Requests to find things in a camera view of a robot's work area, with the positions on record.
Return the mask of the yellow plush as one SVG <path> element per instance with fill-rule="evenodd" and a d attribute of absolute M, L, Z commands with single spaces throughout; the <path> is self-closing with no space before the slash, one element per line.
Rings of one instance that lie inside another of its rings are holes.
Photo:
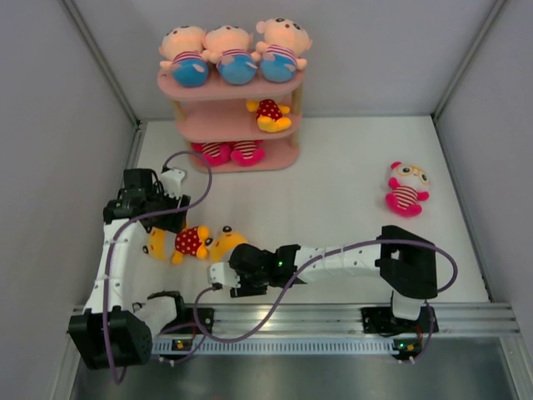
<path fill-rule="evenodd" d="M 242 234 L 229 225 L 223 226 L 216 237 L 209 237 L 206 240 L 211 263 L 226 261 L 233 249 L 244 243 L 248 243 L 248 240 Z"/>
<path fill-rule="evenodd" d="M 292 125 L 291 119 L 287 116 L 291 109 L 272 99 L 248 100 L 246 106 L 249 112 L 255 113 L 257 126 L 263 132 L 278 133 Z"/>

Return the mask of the yellow plush table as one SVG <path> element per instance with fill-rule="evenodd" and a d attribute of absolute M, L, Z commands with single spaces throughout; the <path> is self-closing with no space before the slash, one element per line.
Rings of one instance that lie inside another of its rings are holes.
<path fill-rule="evenodd" d="M 180 264 L 185 256 L 206 259 L 209 254 L 210 229 L 207 226 L 187 227 L 179 233 L 153 228 L 142 251 L 159 261 Z"/>

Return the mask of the boy doll blue shorts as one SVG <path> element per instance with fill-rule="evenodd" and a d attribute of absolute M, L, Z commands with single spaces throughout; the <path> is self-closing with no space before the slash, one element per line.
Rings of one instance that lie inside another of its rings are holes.
<path fill-rule="evenodd" d="M 298 23 L 283 17 L 259 21 L 256 30 L 263 39 L 256 44 L 262 76 L 269 82 L 286 83 L 306 68 L 302 55 L 312 46 L 308 32 Z"/>
<path fill-rule="evenodd" d="M 171 29 L 162 39 L 160 68 L 182 87 L 197 88 L 207 81 L 209 67 L 202 55 L 205 35 L 204 29 L 186 25 Z"/>
<path fill-rule="evenodd" d="M 248 84 L 257 74 L 257 64 L 249 52 L 253 34 L 232 25 L 209 31 L 203 38 L 203 56 L 215 65 L 228 84 Z"/>

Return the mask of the pink plush with glasses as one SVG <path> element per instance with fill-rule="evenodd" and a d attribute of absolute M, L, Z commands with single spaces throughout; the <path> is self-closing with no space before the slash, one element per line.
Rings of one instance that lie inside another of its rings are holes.
<path fill-rule="evenodd" d="M 429 175 L 415 164 L 399 161 L 393 162 L 390 169 L 389 192 L 385 195 L 388 209 L 404 218 L 420 215 L 421 204 L 430 198 Z"/>

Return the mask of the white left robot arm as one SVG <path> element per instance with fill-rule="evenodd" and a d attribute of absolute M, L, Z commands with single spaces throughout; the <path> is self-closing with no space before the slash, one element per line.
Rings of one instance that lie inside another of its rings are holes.
<path fill-rule="evenodd" d="M 185 171 L 127 169 L 124 186 L 104 207 L 102 256 L 82 313 L 71 317 L 68 334 L 87 368 L 131 367 L 148 362 L 152 340 L 164 328 L 179 333 L 188 322 L 181 294 L 163 291 L 135 302 L 133 281 L 152 233 L 179 233 L 186 226 L 190 197 L 182 194 Z"/>

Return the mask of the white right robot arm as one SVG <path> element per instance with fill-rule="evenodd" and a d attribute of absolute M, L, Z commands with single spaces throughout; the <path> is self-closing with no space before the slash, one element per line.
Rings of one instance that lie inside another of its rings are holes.
<path fill-rule="evenodd" d="M 398 226 L 384 226 L 377 243 L 347 247 L 281 246 L 271 252 L 248 243 L 228 260 L 232 298 L 260 296 L 268 288 L 292 287 L 332 278 L 379 278 L 391 288 L 390 324 L 406 331 L 417 324 L 424 300 L 438 294 L 432 243 Z"/>

